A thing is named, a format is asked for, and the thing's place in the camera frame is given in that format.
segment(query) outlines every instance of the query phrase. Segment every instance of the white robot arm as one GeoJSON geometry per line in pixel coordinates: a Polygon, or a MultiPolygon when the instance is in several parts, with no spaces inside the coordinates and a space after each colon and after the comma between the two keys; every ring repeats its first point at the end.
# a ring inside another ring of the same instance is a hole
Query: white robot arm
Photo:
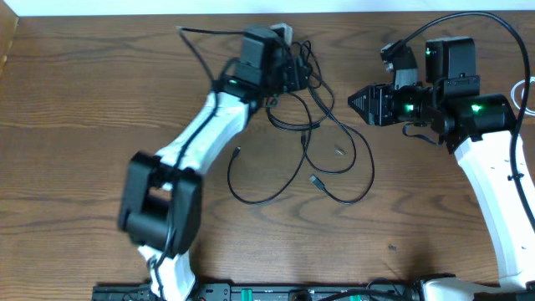
{"type": "MultiPolygon", "coordinates": [[[[249,104],[227,93],[219,93],[218,98],[217,114],[188,147],[179,167],[181,170],[191,168],[198,175],[204,176],[228,141],[245,129],[249,118],[249,104]]],[[[214,94],[210,93],[199,115],[168,146],[158,150],[156,155],[161,157],[162,163],[168,166],[175,165],[182,146],[213,111],[214,105],[214,94]]],[[[163,188],[170,190],[171,184],[166,183],[163,188]]],[[[139,246],[138,250],[147,262],[152,258],[162,256],[161,250],[148,245],[139,246]]],[[[165,258],[158,269],[158,274],[164,295],[168,300],[185,300],[195,284],[195,275],[190,268],[189,252],[177,254],[173,258],[165,258]]],[[[154,269],[151,269],[150,276],[152,278],[151,291],[159,296],[159,284],[154,269]]]]}
{"type": "MultiPolygon", "coordinates": [[[[535,280],[535,232],[518,198],[509,165],[511,132],[483,134],[481,141],[465,140],[455,151],[459,166],[476,193],[477,201],[491,234],[498,265],[500,288],[463,282],[458,278],[432,279],[422,284],[425,300],[472,301],[474,293],[525,291],[535,280]]],[[[522,140],[517,143],[518,170],[529,205],[535,211],[535,186],[524,159],[522,140]]]]}

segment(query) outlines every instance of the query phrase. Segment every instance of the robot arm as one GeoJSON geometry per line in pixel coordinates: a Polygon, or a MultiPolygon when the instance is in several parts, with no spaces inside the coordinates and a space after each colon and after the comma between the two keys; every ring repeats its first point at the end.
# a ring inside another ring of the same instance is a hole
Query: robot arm
{"type": "Polygon", "coordinates": [[[292,28],[286,24],[246,28],[240,59],[227,64],[236,65],[234,75],[223,72],[212,83],[216,92],[207,96],[198,116],[156,156],[139,152],[130,161],[118,226],[139,246],[155,295],[183,301],[195,284],[188,250],[201,225],[202,178],[212,162],[266,98],[307,87],[312,68],[291,55],[291,43],[292,28]],[[151,193],[159,188],[171,191],[171,199],[151,193]]]}
{"type": "MultiPolygon", "coordinates": [[[[249,119],[250,104],[242,102],[239,97],[222,92],[219,93],[218,98],[217,114],[188,147],[179,166],[180,170],[190,168],[197,175],[204,176],[227,142],[245,129],[249,119]]],[[[214,94],[210,93],[206,98],[205,106],[187,128],[168,146],[156,152],[156,155],[161,157],[161,163],[168,166],[175,165],[182,146],[212,112],[214,105],[214,94]]],[[[172,184],[167,182],[163,185],[163,189],[171,190],[172,184]]],[[[163,256],[161,250],[149,245],[139,246],[138,250],[147,262],[163,256]]],[[[190,268],[189,252],[176,254],[173,258],[165,258],[158,269],[158,275],[155,274],[154,269],[151,269],[150,276],[152,278],[150,289],[154,294],[159,295],[159,284],[156,278],[159,277],[167,299],[185,300],[195,284],[195,275],[190,268]]]]}
{"type": "MultiPolygon", "coordinates": [[[[385,66],[394,73],[391,84],[373,84],[348,98],[349,106],[369,125],[411,121],[430,124],[450,154],[455,154],[474,189],[497,255],[500,288],[464,283],[456,278],[421,284],[424,300],[473,300],[474,293],[525,291],[535,280],[535,232],[510,181],[510,144],[516,118],[500,94],[480,95],[476,54],[471,38],[439,38],[426,43],[425,76],[433,88],[417,81],[410,47],[383,48],[385,66]]],[[[535,187],[517,143],[522,187],[535,211],[535,187]]]]}

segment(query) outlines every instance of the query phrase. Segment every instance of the green led light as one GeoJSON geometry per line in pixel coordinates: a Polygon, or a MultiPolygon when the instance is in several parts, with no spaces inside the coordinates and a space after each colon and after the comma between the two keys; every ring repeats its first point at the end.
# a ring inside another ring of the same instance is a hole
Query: green led light
{"type": "Polygon", "coordinates": [[[471,110],[473,110],[476,113],[479,112],[479,110],[481,110],[481,109],[483,109],[483,107],[480,106],[480,105],[472,105],[471,106],[471,110]]]}

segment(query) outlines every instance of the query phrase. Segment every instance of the white cable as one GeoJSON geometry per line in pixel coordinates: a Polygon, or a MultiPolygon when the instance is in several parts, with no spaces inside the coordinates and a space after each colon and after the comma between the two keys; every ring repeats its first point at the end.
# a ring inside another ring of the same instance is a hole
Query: white cable
{"type": "MultiPolygon", "coordinates": [[[[512,99],[512,102],[513,102],[513,104],[517,107],[517,109],[519,109],[519,110],[520,110],[520,106],[517,104],[517,101],[515,100],[515,92],[516,92],[518,86],[521,85],[521,84],[524,84],[525,81],[526,81],[525,79],[519,81],[519,82],[518,82],[517,84],[515,84],[515,85],[512,87],[512,89],[511,89],[511,99],[512,99]]],[[[535,82],[535,76],[532,76],[532,77],[530,78],[529,82],[530,82],[530,83],[535,82]]],[[[522,97],[524,97],[524,88],[522,88],[522,97]]],[[[526,108],[526,115],[535,116],[535,111],[532,111],[532,110],[526,108]]]]}

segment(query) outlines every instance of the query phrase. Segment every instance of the green connector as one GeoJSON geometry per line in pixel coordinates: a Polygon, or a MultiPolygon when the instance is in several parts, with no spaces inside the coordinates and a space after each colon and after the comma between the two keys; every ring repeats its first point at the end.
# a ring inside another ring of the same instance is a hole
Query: green connector
{"type": "Polygon", "coordinates": [[[252,289],[242,289],[242,301],[252,301],[252,289]]]}

